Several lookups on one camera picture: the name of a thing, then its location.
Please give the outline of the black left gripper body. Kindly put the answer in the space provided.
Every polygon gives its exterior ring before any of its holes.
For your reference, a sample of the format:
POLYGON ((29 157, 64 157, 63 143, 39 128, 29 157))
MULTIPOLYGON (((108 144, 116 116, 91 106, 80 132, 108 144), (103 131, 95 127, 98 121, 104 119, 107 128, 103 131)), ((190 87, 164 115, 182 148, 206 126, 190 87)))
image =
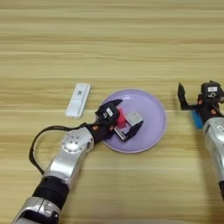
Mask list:
POLYGON ((87 125, 87 129, 92 135, 94 142, 98 144, 105 139, 111 138, 115 134, 117 124, 106 125, 105 123, 91 123, 87 125))

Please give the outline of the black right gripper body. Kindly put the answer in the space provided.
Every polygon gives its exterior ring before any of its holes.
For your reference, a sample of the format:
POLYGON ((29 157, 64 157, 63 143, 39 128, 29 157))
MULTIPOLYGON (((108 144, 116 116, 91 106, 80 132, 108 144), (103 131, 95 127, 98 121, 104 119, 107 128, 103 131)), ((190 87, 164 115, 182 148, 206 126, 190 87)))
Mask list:
POLYGON ((198 94, 196 104, 189 104, 187 107, 181 107, 182 110, 193 110, 196 112, 200 120, 205 123, 210 118, 224 117, 220 111, 220 103, 224 103, 224 97, 221 93, 215 97, 209 97, 208 94, 198 94))

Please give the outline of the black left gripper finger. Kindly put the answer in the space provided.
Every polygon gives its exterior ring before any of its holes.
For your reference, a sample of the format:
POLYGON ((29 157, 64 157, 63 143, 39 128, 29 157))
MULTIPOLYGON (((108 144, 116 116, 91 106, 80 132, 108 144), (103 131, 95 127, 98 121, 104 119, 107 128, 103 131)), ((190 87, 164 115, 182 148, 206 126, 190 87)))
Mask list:
POLYGON ((123 141, 124 141, 124 142, 127 142, 127 141, 130 140, 132 137, 134 137, 134 136, 137 134, 137 132, 140 130, 140 128, 142 127, 143 123, 144 123, 144 122, 141 121, 141 122, 135 124, 134 126, 132 126, 132 127, 129 129, 129 131, 128 131, 127 133, 124 134, 124 139, 123 139, 123 141))
POLYGON ((105 102, 103 103, 101 106, 100 106, 100 109, 105 109, 107 106, 109 105, 112 105, 114 107, 116 107, 117 105, 119 105, 123 100, 122 99, 115 99, 115 100, 112 100, 112 101, 108 101, 108 102, 105 102))

